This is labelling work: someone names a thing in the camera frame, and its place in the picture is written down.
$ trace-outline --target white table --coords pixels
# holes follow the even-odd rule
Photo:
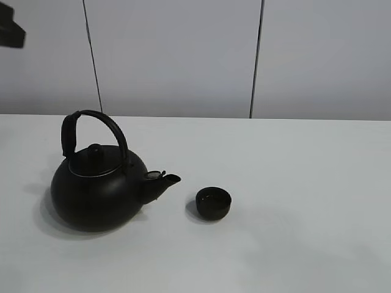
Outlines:
[[[149,170],[183,180],[81,234],[44,200],[62,119],[0,115],[0,292],[391,292],[391,122],[116,117]],[[115,139],[82,117],[78,149],[93,142]],[[232,195],[220,222],[189,204],[205,186]]]

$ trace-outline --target teapot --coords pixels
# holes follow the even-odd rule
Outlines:
[[[75,153],[76,122],[81,115],[102,121],[118,146],[94,143]],[[115,228],[181,181],[179,176],[166,175],[165,171],[148,172],[139,156],[128,150],[119,126],[98,111],[81,110],[66,116],[61,145],[65,159],[53,176],[51,199],[60,218],[78,230]]]

